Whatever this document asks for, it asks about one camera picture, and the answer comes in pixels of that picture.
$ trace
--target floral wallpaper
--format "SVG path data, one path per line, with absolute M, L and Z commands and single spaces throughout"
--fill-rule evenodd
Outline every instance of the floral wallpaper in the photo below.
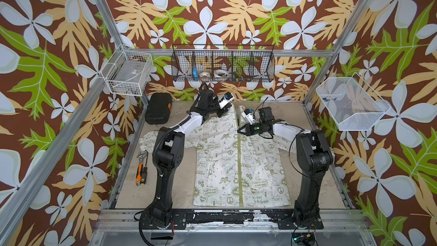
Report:
M 1 207 L 111 56 L 100 18 L 94 0 L 0 0 Z M 88 244 L 140 112 L 132 96 L 101 93 L 8 245 Z
M 330 49 L 357 0 L 106 0 L 128 47 L 195 48 L 250 45 L 275 49 Z M 170 57 L 154 57 L 148 94 L 192 100 L 199 82 L 173 82 Z M 247 100 L 302 100 L 324 58 L 277 57 L 270 83 L 208 83 Z
M 371 0 L 348 36 L 328 76 L 356 72 L 390 104 L 372 129 L 338 131 L 317 96 L 308 104 L 379 245 L 437 244 L 436 13 L 435 0 Z

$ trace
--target tape roll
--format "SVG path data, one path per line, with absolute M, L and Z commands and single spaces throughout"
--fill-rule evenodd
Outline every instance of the tape roll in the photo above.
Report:
M 216 69 L 214 71 L 214 77 L 217 77 L 217 78 L 229 78 L 230 75 L 229 75 L 229 72 L 227 72 L 224 69 Z
M 200 73 L 200 78 L 207 78 L 207 77 L 211 77 L 211 74 L 209 72 L 201 72 Z

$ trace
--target blue object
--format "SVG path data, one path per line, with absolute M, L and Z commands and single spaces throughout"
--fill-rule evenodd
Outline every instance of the blue object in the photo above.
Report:
M 197 74 L 197 68 L 193 68 L 193 75 L 195 78 L 199 78 L 199 74 Z

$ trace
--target black wire basket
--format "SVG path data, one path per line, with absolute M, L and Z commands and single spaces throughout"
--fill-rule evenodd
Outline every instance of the black wire basket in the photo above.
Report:
M 174 81 L 271 82 L 274 79 L 273 46 L 173 45 Z

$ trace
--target metal rail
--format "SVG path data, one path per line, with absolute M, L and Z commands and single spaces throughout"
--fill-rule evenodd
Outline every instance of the metal rail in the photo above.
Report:
M 131 49 L 150 53 L 153 56 L 171 56 L 172 49 Z M 275 57 L 332 57 L 332 50 L 273 50 Z
M 138 121 L 137 130 L 134 133 L 133 140 L 129 143 L 129 147 L 128 147 L 128 151 L 126 152 L 126 156 L 124 156 L 124 164 L 122 165 L 122 167 L 118 171 L 117 180 L 115 181 L 114 188 L 113 188 L 112 193 L 109 197 L 108 207 L 113 208 L 115 197 L 120 192 L 122 185 L 123 185 L 123 182 L 124 182 L 124 179 L 126 178 L 126 174 L 128 172 L 129 165 L 131 164 L 131 160 L 134 156 L 134 151 L 135 151 L 135 148 L 137 146 L 139 136 L 141 134 L 141 129 L 142 129 L 144 122 L 145 122 L 145 112 L 147 110 L 147 106 L 148 106 L 147 104 L 144 104 L 141 116 L 140 116 L 139 121 Z
M 106 24 L 109 35 L 112 37 L 112 40 L 114 40 L 115 47 L 123 50 L 124 44 L 120 37 L 120 33 L 118 32 L 115 19 L 112 16 L 112 12 L 108 3 L 106 0 L 96 0 L 96 6 L 102 16 L 103 22 Z
M 94 232 L 138 232 L 138 221 L 133 216 L 141 209 L 110 209 L 102 210 L 97 220 Z M 190 224 L 184 230 L 174 232 L 290 232 L 279 229 L 277 223 L 271 221 L 263 210 L 223 210 L 223 209 L 199 209 L 197 213 L 253 213 L 253 221 L 245 221 L 243 224 L 223 224 L 222 221 L 209 223 Z M 324 229 L 316 232 L 350 232 L 351 229 L 364 231 L 368 229 L 368 223 L 361 210 L 351 209 L 322 209 L 320 210 Z M 144 230 L 144 232 L 172 232 L 169 230 Z
M 341 48 L 344 45 L 344 42 L 346 41 L 347 36 L 352 32 L 355 25 L 358 23 L 359 19 L 361 18 L 361 15 L 364 12 L 364 9 L 369 4 L 370 0 L 358 0 L 357 4 L 355 5 L 351 16 L 346 22 L 346 25 L 344 26 L 343 30 L 340 33 L 340 36 L 338 36 L 337 42 L 334 44 L 333 47 L 333 56 L 329 58 L 329 60 L 325 61 L 323 66 L 320 68 L 319 73 L 317 74 L 316 78 L 314 79 L 313 83 L 311 84 L 311 87 L 308 90 L 307 95 L 304 98 L 304 104 L 307 104 L 309 101 L 311 101 L 311 98 L 314 96 L 315 89 L 320 85 L 322 82 L 326 72 L 328 69 L 336 62 L 338 53 L 340 52 Z

